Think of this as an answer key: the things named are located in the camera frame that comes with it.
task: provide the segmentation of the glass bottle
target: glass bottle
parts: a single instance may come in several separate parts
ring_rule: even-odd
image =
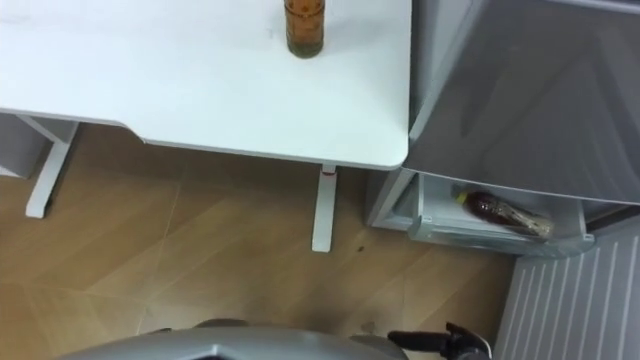
[[[300,58],[318,55],[324,44],[325,0],[284,0],[287,45]]]
[[[471,214],[486,222],[506,226],[509,229],[545,242],[553,235],[553,222],[543,216],[511,205],[501,198],[483,191],[462,191],[456,201]]]

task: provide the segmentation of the white desk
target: white desk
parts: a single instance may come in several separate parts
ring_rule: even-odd
[[[44,215],[77,122],[124,126],[151,144],[321,163],[329,173],[399,166],[411,1],[327,0],[325,48],[310,60],[288,52],[283,6],[0,0],[0,111],[55,144],[28,214]],[[320,189],[314,240],[330,237],[335,175],[321,176]]]

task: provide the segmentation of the white metal leg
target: white metal leg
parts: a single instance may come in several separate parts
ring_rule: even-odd
[[[47,156],[36,185],[27,203],[27,216],[42,219],[53,188],[56,185],[62,166],[69,153],[71,142],[78,129],[77,122],[33,119],[28,116],[18,116],[36,131],[53,141],[53,146]]]
[[[313,223],[311,249],[316,252],[331,250],[333,211],[336,203],[336,182],[338,174],[335,166],[323,165],[318,181],[318,199]]]

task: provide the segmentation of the open drawer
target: open drawer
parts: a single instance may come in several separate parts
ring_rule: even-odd
[[[452,195],[454,187],[482,189],[509,203],[548,216],[555,224],[553,238],[541,242],[469,214]],[[409,236],[416,241],[466,246],[519,255],[563,258],[581,254],[595,245],[586,233],[582,203],[578,199],[489,186],[470,186],[437,176],[419,174],[406,201],[413,206]]]

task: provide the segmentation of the wood grain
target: wood grain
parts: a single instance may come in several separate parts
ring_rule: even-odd
[[[0,358],[215,317],[340,336],[453,320],[495,336],[510,257],[364,226],[366,173],[350,169],[332,252],[312,253],[317,171],[84,126],[46,219],[24,218],[32,180],[0,179]]]

